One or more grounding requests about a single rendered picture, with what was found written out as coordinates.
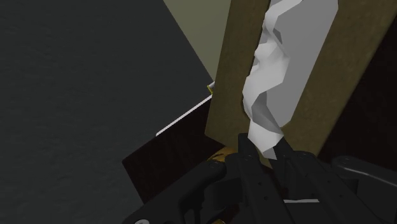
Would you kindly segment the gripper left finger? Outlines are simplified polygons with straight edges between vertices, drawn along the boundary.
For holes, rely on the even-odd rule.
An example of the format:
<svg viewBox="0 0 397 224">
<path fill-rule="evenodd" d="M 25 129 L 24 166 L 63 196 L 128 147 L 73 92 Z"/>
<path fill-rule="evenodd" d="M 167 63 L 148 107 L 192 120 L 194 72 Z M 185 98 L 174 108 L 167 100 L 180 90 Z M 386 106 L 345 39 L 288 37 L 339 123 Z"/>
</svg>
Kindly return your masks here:
<svg viewBox="0 0 397 224">
<path fill-rule="evenodd" d="M 224 162 L 202 162 L 129 215 L 122 224 L 212 224 L 228 208 L 239 212 L 230 224 L 292 224 L 272 178 L 261 169 L 247 134 Z"/>
</svg>

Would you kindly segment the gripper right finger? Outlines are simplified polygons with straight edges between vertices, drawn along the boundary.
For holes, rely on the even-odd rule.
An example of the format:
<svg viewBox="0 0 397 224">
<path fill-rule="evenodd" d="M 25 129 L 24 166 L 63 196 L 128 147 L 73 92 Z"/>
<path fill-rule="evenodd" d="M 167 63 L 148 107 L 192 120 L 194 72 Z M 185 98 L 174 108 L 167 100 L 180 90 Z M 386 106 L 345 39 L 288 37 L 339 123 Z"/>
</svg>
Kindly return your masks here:
<svg viewBox="0 0 397 224">
<path fill-rule="evenodd" d="M 271 166 L 292 200 L 317 199 L 333 224 L 397 224 L 397 172 L 351 156 L 326 164 L 285 139 Z"/>
</svg>

